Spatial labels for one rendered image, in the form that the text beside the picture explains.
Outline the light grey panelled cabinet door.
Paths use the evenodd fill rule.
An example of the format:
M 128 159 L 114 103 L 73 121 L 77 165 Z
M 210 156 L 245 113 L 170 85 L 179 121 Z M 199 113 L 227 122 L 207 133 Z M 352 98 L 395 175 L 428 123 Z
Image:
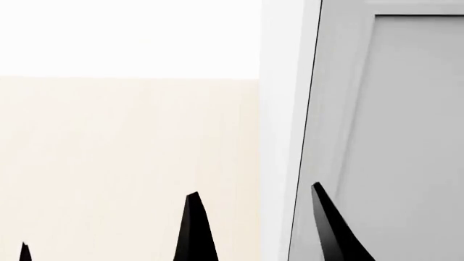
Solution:
M 464 0 L 321 0 L 288 261 L 314 183 L 375 261 L 464 261 Z

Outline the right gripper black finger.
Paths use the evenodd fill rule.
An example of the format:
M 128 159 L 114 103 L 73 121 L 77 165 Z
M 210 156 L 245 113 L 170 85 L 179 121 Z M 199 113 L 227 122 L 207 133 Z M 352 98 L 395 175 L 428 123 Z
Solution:
M 312 208 L 324 261 L 375 261 L 358 241 L 323 186 L 311 186 Z
M 173 261 L 219 261 L 207 213 L 197 191 L 186 196 Z

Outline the white cabinet side panel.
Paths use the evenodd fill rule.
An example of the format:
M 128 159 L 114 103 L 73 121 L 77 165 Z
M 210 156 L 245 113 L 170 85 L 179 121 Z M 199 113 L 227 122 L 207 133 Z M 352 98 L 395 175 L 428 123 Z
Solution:
M 262 0 L 260 254 L 287 261 L 323 0 Z

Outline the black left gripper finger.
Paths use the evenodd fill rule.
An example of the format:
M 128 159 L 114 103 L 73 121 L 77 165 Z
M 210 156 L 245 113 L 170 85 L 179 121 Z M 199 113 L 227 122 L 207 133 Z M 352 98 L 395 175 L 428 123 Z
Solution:
M 32 261 L 29 246 L 22 242 L 19 261 Z

